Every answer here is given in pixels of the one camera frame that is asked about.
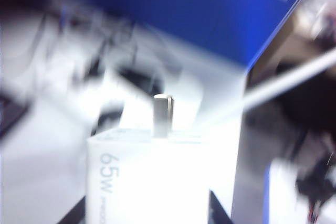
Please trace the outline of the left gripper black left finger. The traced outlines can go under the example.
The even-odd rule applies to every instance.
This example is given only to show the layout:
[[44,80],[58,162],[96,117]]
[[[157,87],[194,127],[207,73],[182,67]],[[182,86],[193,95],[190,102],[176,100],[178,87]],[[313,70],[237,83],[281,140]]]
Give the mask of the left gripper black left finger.
[[77,224],[85,218],[86,197],[82,197],[70,211],[60,220],[60,224]]

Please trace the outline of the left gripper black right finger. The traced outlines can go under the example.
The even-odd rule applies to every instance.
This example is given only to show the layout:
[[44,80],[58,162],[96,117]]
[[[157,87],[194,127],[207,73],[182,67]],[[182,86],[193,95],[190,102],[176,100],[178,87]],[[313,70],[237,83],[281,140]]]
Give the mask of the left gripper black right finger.
[[209,194],[209,224],[233,224],[213,191]]

